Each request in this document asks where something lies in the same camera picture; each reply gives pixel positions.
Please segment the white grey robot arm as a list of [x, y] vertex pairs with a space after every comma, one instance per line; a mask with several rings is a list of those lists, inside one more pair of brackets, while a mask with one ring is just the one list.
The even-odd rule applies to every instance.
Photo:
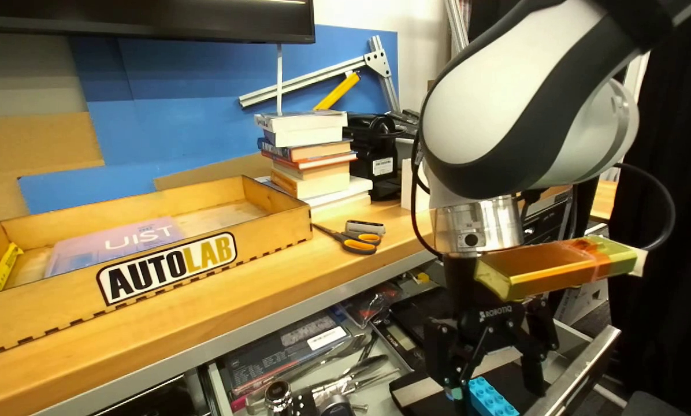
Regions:
[[437, 76], [421, 140], [437, 193], [457, 201], [580, 182], [614, 129], [583, 111], [638, 57], [650, 62], [613, 236], [642, 243], [664, 218], [644, 178], [664, 185], [675, 225], [638, 277], [610, 286], [619, 372], [691, 411], [691, 0], [518, 0]]

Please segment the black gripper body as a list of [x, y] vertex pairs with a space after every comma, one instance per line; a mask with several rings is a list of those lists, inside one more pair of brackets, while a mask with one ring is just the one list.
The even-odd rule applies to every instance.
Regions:
[[532, 303], [501, 300], [476, 280], [478, 259], [444, 256], [444, 315], [424, 318], [428, 341], [459, 341], [474, 347], [469, 363], [481, 363], [484, 354], [515, 347], [515, 332], [533, 315]]

